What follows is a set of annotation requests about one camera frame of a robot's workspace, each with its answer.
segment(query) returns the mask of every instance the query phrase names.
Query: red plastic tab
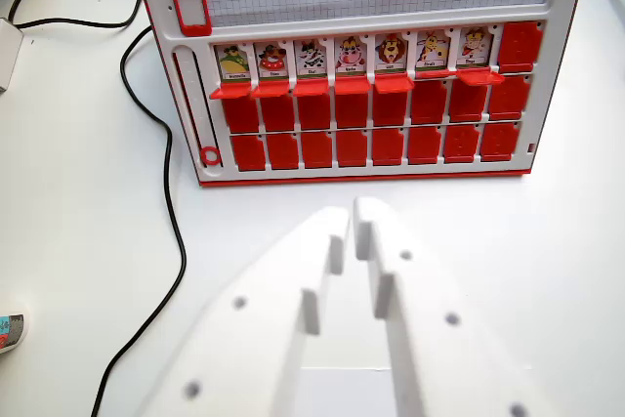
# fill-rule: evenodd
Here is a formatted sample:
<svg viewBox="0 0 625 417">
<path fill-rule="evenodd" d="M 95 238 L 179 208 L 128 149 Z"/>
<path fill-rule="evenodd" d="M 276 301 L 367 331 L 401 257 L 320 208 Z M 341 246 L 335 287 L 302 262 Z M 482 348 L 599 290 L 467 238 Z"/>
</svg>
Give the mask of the red plastic tab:
<svg viewBox="0 0 625 417">
<path fill-rule="evenodd" d="M 406 115 L 407 93 L 381 94 L 373 90 L 373 125 L 401 126 Z"/>
<path fill-rule="evenodd" d="M 414 83 L 407 73 L 389 73 L 375 77 L 375 91 L 384 93 L 405 93 L 412 90 Z"/>
<path fill-rule="evenodd" d="M 261 98 L 261 111 L 265 129 L 270 132 L 292 131 L 295 124 L 293 99 L 286 96 Z"/>
<path fill-rule="evenodd" d="M 416 78 L 429 79 L 429 78 L 445 78 L 449 75 L 453 75 L 453 72 L 449 70 L 425 70 L 423 72 L 417 72 Z"/>
<path fill-rule="evenodd" d="M 439 124 L 445 113 L 447 89 L 441 80 L 415 82 L 412 91 L 412 124 Z"/>
<path fill-rule="evenodd" d="M 241 98 L 250 93 L 252 85 L 250 82 L 244 83 L 222 83 L 222 86 L 210 95 L 211 100 L 223 100 L 231 98 Z"/>
<path fill-rule="evenodd" d="M 472 163 L 478 138 L 479 130 L 475 126 L 447 126 L 442 151 L 445 163 Z"/>
<path fill-rule="evenodd" d="M 438 162 L 440 132 L 435 126 L 413 127 L 408 137 L 408 163 L 411 165 Z"/>
<path fill-rule="evenodd" d="M 486 124 L 481 136 L 481 161 L 508 161 L 517 148 L 519 129 L 514 122 Z"/>
<path fill-rule="evenodd" d="M 480 85 L 498 85 L 506 80 L 503 75 L 493 72 L 490 68 L 472 68 L 468 70 L 458 70 L 456 75 L 465 84 L 472 87 Z"/>
<path fill-rule="evenodd" d="M 486 86 L 466 85 L 454 80 L 449 102 L 449 119 L 451 122 L 479 121 L 486 102 Z"/>
<path fill-rule="evenodd" d="M 523 75 L 507 77 L 504 83 L 492 87 L 490 92 L 490 120 L 521 119 L 528 95 L 529 83 Z"/>
<path fill-rule="evenodd" d="M 258 132 L 256 100 L 249 96 L 222 99 L 224 116 L 233 134 Z"/>
<path fill-rule="evenodd" d="M 336 95 L 336 125 L 339 129 L 346 127 L 364 127 L 367 125 L 367 109 L 369 96 L 364 95 Z"/>
<path fill-rule="evenodd" d="M 268 134 L 267 150 L 273 170 L 297 170 L 297 140 L 291 134 Z"/>
<path fill-rule="evenodd" d="M 399 129 L 375 129 L 371 143 L 373 166 L 400 165 L 403 134 Z"/>
<path fill-rule="evenodd" d="M 306 168 L 332 168 L 332 138 L 325 132 L 304 132 L 302 156 Z"/>
<path fill-rule="evenodd" d="M 293 90 L 296 97 L 313 97 L 328 93 L 330 86 L 327 78 L 307 78 L 298 80 Z"/>
<path fill-rule="evenodd" d="M 251 94 L 252 98 L 274 98 L 289 93 L 288 80 L 267 80 L 258 84 Z"/>
<path fill-rule="evenodd" d="M 232 153 L 238 171 L 265 169 L 263 141 L 257 136 L 232 136 Z"/>
<path fill-rule="evenodd" d="M 367 136 L 363 131 L 336 133 L 336 153 L 339 166 L 365 166 L 367 162 Z"/>
<path fill-rule="evenodd" d="M 336 95 L 359 95 L 368 93 L 371 84 L 366 75 L 358 77 L 337 77 L 334 82 L 334 93 Z"/>
<path fill-rule="evenodd" d="M 206 146 L 199 152 L 199 157 L 206 166 L 216 166 L 222 162 L 219 149 L 214 146 Z"/>
<path fill-rule="evenodd" d="M 516 21 L 504 25 L 499 48 L 499 71 L 530 72 L 538 61 L 543 32 L 538 21 Z"/>
<path fill-rule="evenodd" d="M 204 8 L 204 18 L 206 19 L 206 23 L 204 24 L 185 24 L 183 20 L 183 13 L 180 9 L 180 4 L 178 0 L 173 0 L 174 6 L 176 7 L 176 15 L 178 16 L 178 23 L 180 25 L 180 30 L 184 36 L 210 36 L 213 32 L 213 25 L 211 24 L 211 18 L 208 15 L 208 4 L 206 0 L 202 1 L 202 7 Z"/>
<path fill-rule="evenodd" d="M 300 97 L 297 99 L 297 108 L 303 130 L 330 128 L 330 97 L 327 93 Z"/>
</svg>

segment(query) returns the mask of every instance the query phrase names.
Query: black wire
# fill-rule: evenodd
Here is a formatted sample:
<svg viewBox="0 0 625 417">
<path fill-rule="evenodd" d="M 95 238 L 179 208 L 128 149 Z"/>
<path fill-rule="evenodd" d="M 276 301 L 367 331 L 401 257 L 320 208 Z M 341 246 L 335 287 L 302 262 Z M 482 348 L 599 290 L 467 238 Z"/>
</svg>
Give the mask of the black wire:
<svg viewBox="0 0 625 417">
<path fill-rule="evenodd" d="M 94 28 L 123 28 L 128 26 L 133 22 L 135 17 L 137 16 L 137 12 L 139 11 L 139 7 L 141 7 L 141 0 L 137 0 L 135 2 L 135 8 L 133 9 L 133 13 L 130 14 L 127 20 L 120 21 L 119 23 L 100 23 L 99 21 L 86 21 L 86 20 L 75 20 L 75 19 L 63 19 L 63 18 L 53 18 L 53 19 L 42 19 L 35 21 L 27 21 L 26 23 L 15 23 L 14 27 L 19 29 L 31 28 L 33 26 L 39 26 L 40 24 L 49 24 L 49 23 L 70 23 L 70 24 L 80 24 L 82 26 L 92 26 Z"/>
<path fill-rule="evenodd" d="M 7 16 L 7 20 L 13 23 L 17 28 L 30 28 L 33 26 L 38 26 L 40 24 L 48 24 L 48 23 L 71 23 L 71 24 L 80 24 L 83 26 L 92 26 L 94 28 L 123 28 L 128 26 L 137 16 L 137 12 L 139 11 L 139 6 L 141 4 L 141 0 L 137 0 L 135 3 L 135 8 L 131 16 L 125 20 L 117 23 L 101 23 L 99 21 L 83 21 L 83 20 L 74 20 L 74 19 L 63 19 L 63 18 L 53 18 L 53 19 L 43 19 L 36 21 L 27 21 L 25 23 L 14 23 L 14 19 L 16 16 L 16 11 L 18 10 L 18 6 L 20 5 L 21 0 L 14 0 L 13 5 L 11 5 L 11 10 L 9 11 L 9 15 Z"/>
<path fill-rule="evenodd" d="M 178 272 L 178 276 L 171 288 L 165 295 L 165 297 L 158 304 L 156 309 L 152 312 L 148 319 L 141 325 L 141 327 L 137 330 L 135 335 L 122 347 L 117 354 L 112 358 L 106 370 L 104 371 L 104 375 L 102 380 L 100 381 L 100 386 L 98 387 L 98 394 L 96 395 L 96 401 L 94 403 L 93 410 L 91 411 L 91 416 L 96 417 L 98 415 L 98 411 L 100 410 L 100 404 L 102 403 L 102 398 L 104 396 L 104 388 L 106 387 L 106 382 L 108 381 L 108 376 L 112 371 L 113 367 L 117 363 L 120 357 L 122 357 L 133 345 L 137 342 L 137 340 L 142 336 L 142 334 L 146 331 L 146 329 L 151 325 L 154 319 L 160 314 L 160 312 L 165 308 L 167 302 L 172 298 L 174 292 L 180 285 L 183 280 L 183 276 L 185 275 L 185 270 L 187 269 L 187 251 L 185 250 L 185 243 L 183 242 L 183 237 L 180 233 L 180 228 L 178 227 L 178 222 L 176 221 L 176 213 L 174 212 L 174 205 L 172 204 L 172 196 L 169 193 L 169 161 L 172 153 L 172 130 L 169 128 L 167 123 L 153 114 L 149 109 L 147 109 L 143 103 L 139 101 L 135 92 L 130 87 L 130 83 L 128 83 L 128 77 L 126 76 L 126 61 L 130 56 L 130 53 L 135 49 L 135 46 L 141 41 L 141 39 L 146 36 L 152 30 L 151 26 L 148 26 L 144 29 L 139 35 L 135 38 L 135 40 L 130 43 L 128 49 L 124 53 L 121 58 L 121 62 L 119 64 L 119 72 L 121 73 L 121 79 L 124 82 L 124 86 L 130 95 L 130 98 L 133 99 L 135 104 L 143 111 L 147 116 L 160 125 L 165 132 L 167 133 L 167 146 L 165 147 L 165 162 L 163 164 L 163 192 L 165 193 L 165 202 L 167 203 L 167 211 L 169 212 L 169 220 L 172 224 L 172 229 L 174 230 L 174 235 L 176 235 L 176 241 L 178 242 L 178 248 L 180 249 L 180 270 Z"/>
</svg>

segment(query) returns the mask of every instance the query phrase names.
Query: red plastic frame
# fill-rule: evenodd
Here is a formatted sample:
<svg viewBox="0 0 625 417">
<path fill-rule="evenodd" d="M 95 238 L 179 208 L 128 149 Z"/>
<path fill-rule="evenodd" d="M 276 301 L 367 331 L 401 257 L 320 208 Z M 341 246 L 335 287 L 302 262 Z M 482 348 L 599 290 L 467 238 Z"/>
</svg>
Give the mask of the red plastic frame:
<svg viewBox="0 0 625 417">
<path fill-rule="evenodd" d="M 214 160 L 208 159 L 208 152 L 212 151 L 217 155 L 217 158 Z M 202 159 L 202 162 L 207 166 L 217 166 L 222 162 L 222 155 L 219 153 L 219 149 L 215 146 L 206 146 L 199 152 L 199 156 Z"/>
<path fill-rule="evenodd" d="M 174 0 L 174 6 L 176 7 L 176 15 L 178 16 L 178 24 L 180 30 L 184 36 L 210 36 L 213 32 L 213 25 L 211 18 L 208 15 L 208 4 L 206 0 L 202 0 L 202 6 L 204 7 L 205 24 L 185 24 L 183 20 L 183 13 L 180 10 L 180 4 L 178 0 Z"/>
</svg>

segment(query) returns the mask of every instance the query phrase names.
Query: white table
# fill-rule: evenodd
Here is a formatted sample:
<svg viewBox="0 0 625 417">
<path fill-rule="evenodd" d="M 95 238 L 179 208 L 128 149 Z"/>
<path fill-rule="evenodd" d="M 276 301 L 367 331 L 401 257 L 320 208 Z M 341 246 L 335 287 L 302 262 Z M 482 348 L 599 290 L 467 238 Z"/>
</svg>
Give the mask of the white table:
<svg viewBox="0 0 625 417">
<path fill-rule="evenodd" d="M 24 0 L 17 20 L 115 21 L 133 3 Z M 0 14 L 9 6 L 0 0 Z M 154 42 L 142 43 L 129 77 L 174 130 L 172 194 L 188 270 L 114 370 L 101 415 L 137 410 L 200 309 L 273 240 L 357 195 L 395 206 L 453 267 L 468 302 L 531 365 L 562 415 L 625 415 L 624 22 L 624 0 L 580 0 L 533 172 L 522 178 L 202 189 Z M 22 303 L 32 315 L 23 345 L 0 355 L 2 415 L 88 415 L 106 364 L 179 268 L 161 187 L 165 136 L 118 72 L 146 25 L 142 9 L 124 31 L 31 28 L 0 95 L 0 305 Z M 304 360 L 343 370 L 355 388 L 337 393 L 331 373 L 307 371 L 305 394 L 317 407 L 299 415 L 391 415 L 388 371 L 371 371 L 389 362 L 367 288 L 365 266 L 349 257 L 330 289 L 325 332 Z M 316 403 L 328 390 L 331 414 Z"/>
</svg>

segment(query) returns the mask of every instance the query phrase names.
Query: cow character card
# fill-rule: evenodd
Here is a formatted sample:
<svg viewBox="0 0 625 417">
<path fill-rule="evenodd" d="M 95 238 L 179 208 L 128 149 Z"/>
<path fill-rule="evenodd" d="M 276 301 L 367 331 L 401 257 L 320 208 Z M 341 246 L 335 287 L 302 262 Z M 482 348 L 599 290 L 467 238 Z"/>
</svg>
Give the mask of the cow character card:
<svg viewBox="0 0 625 417">
<path fill-rule="evenodd" d="M 417 34 L 417 70 L 437 70 L 447 67 L 449 41 L 442 29 L 419 31 Z"/>
<path fill-rule="evenodd" d="M 293 41 L 298 78 L 319 78 L 328 74 L 325 48 L 316 39 Z"/>
<path fill-rule="evenodd" d="M 367 46 L 357 36 L 343 36 L 335 40 L 336 74 L 364 75 L 366 73 Z"/>
<path fill-rule="evenodd" d="M 286 49 L 277 41 L 254 44 L 260 79 L 288 78 Z"/>
<path fill-rule="evenodd" d="M 398 33 L 378 34 L 375 38 L 376 73 L 406 71 L 406 42 Z"/>
<path fill-rule="evenodd" d="M 462 28 L 457 65 L 463 67 L 484 67 L 488 65 L 492 34 L 486 26 Z"/>
<path fill-rule="evenodd" d="M 250 80 L 250 65 L 244 51 L 235 44 L 215 46 L 215 56 L 224 82 L 246 82 Z"/>
</svg>

